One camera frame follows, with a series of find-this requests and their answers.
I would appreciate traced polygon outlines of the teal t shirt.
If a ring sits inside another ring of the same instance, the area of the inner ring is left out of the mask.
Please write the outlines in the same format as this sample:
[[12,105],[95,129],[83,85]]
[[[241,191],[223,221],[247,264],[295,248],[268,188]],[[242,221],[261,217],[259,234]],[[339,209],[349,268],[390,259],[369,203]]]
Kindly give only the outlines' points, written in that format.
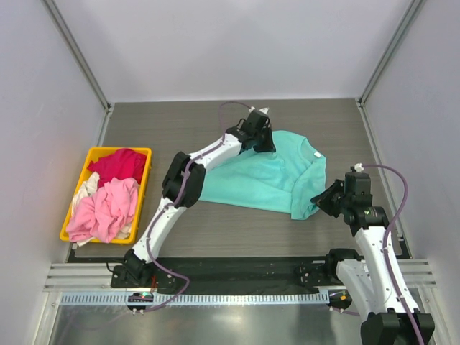
[[276,151],[253,149],[206,173],[201,201],[288,213],[306,220],[318,211],[311,199],[326,189],[326,157],[308,139],[279,130]]

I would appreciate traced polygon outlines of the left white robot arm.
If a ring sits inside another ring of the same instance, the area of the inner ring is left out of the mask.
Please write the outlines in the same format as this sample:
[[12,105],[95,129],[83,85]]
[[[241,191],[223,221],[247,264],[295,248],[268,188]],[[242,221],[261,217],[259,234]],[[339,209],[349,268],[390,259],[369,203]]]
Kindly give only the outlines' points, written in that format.
[[162,197],[155,215],[117,267],[122,282],[139,288],[153,282],[160,249],[177,220],[198,202],[207,173],[249,150],[276,151],[268,112],[268,108],[251,107],[247,118],[226,129],[214,143],[194,153],[179,152],[174,156],[162,182]]

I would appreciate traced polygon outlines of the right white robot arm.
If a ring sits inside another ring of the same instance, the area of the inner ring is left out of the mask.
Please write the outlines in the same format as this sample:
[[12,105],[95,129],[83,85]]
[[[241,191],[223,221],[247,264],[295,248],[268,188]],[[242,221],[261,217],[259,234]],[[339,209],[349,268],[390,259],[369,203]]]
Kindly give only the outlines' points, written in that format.
[[355,165],[311,201],[329,216],[342,217],[360,248],[332,249],[323,273],[330,283],[346,287],[362,320],[362,343],[428,344],[433,317],[420,310],[405,283],[391,239],[394,224],[373,205],[364,168]]

